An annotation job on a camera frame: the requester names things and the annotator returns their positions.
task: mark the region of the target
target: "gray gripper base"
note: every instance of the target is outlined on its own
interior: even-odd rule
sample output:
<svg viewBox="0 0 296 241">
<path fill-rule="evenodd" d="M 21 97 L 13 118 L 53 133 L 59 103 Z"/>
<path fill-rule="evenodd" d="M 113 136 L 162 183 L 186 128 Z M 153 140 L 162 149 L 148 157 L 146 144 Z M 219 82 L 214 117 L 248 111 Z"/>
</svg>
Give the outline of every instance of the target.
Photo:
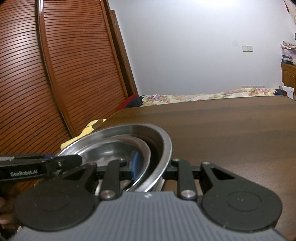
<svg viewBox="0 0 296 241">
<path fill-rule="evenodd" d="M 285 241 L 273 229 L 250 234 L 223 229 L 209 221 L 196 203 L 180 200 L 173 192 L 126 192 L 100 203 L 92 216 L 73 228 L 59 232 L 24 228 L 11 240 Z"/>
</svg>

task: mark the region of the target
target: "wall outlet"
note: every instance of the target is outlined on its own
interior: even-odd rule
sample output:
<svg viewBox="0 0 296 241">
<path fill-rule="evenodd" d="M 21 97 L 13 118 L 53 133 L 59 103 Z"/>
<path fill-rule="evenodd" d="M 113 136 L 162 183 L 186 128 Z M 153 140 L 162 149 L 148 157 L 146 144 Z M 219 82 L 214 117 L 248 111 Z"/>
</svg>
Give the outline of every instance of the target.
<svg viewBox="0 0 296 241">
<path fill-rule="evenodd" d="M 253 50 L 253 46 L 248 45 L 248 51 L 249 51 L 249 52 L 254 52 L 254 50 Z"/>
<path fill-rule="evenodd" d="M 251 45 L 242 45 L 242 51 L 244 52 L 254 52 L 253 46 Z"/>
</svg>

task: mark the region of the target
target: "metal pin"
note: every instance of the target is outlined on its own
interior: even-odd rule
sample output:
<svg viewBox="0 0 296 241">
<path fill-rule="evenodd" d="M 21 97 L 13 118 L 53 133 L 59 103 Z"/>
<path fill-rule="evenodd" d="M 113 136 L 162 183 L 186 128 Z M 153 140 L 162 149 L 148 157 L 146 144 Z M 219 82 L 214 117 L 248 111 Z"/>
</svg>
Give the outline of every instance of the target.
<svg viewBox="0 0 296 241">
<path fill-rule="evenodd" d="M 110 198 L 115 197 L 115 192 L 112 190 L 104 190 L 101 192 L 100 195 L 101 195 L 101 198 L 110 199 Z"/>
<path fill-rule="evenodd" d="M 187 190 L 183 190 L 183 191 L 181 192 L 181 195 L 182 195 L 183 197 L 186 197 L 186 198 L 192 198 L 192 197 L 194 197 L 194 196 L 196 195 L 196 192 L 193 191 L 193 190 L 189 190 L 189 189 L 187 189 Z"/>
</svg>

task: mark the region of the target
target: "round black pad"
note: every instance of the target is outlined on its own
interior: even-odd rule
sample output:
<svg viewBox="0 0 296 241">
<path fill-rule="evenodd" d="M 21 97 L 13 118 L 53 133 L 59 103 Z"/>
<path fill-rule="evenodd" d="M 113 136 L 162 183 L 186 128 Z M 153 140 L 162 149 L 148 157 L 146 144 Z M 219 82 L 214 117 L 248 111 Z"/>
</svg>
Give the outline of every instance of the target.
<svg viewBox="0 0 296 241">
<path fill-rule="evenodd" d="M 202 208 L 223 228 L 255 232 L 276 225 L 282 203 L 274 192 L 248 180 L 223 180 L 205 193 Z"/>
<path fill-rule="evenodd" d="M 78 182 L 59 180 L 21 193 L 15 203 L 18 220 L 38 231 L 59 231 L 73 227 L 92 214 L 95 200 Z"/>
<path fill-rule="evenodd" d="M 228 196 L 227 203 L 237 211 L 250 212 L 260 207 L 261 199 L 253 193 L 235 192 Z"/>
</svg>

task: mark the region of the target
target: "person's hand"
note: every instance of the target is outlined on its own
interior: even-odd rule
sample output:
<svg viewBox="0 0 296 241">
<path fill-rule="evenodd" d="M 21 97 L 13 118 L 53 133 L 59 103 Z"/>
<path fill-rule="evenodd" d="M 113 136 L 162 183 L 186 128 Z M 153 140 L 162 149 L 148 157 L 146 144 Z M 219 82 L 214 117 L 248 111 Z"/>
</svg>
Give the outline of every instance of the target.
<svg viewBox="0 0 296 241">
<path fill-rule="evenodd" d="M 3 229 L 16 229 L 18 225 L 14 213 L 14 203 L 19 194 L 17 185 L 1 184 L 0 194 L 0 225 Z"/>
</svg>

